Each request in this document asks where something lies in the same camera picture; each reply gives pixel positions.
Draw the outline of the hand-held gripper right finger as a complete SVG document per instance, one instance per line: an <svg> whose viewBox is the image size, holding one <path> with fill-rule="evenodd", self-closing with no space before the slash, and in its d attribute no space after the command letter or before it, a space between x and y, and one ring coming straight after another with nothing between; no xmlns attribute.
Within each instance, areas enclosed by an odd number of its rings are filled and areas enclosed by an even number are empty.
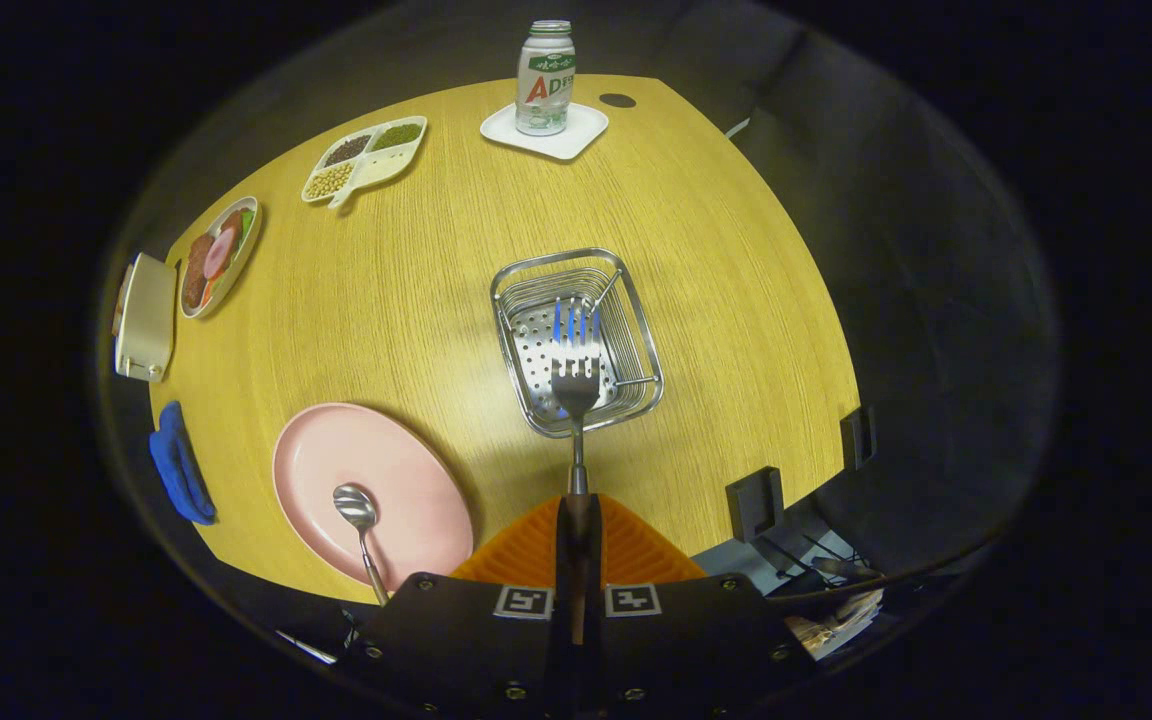
<svg viewBox="0 0 1152 720"><path fill-rule="evenodd" d="M613 583L600 497L582 524L581 706L596 717L755 717L817 675L745 575Z"/></svg>

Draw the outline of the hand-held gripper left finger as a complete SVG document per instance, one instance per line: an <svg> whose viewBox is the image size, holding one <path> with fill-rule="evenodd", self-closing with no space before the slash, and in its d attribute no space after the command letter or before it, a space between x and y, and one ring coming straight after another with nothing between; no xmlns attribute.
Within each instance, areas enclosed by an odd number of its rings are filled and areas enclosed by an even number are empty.
<svg viewBox="0 0 1152 720"><path fill-rule="evenodd" d="M577 524L541 505L448 574L417 571L358 629L348 679L414 717L570 717Z"/></svg>

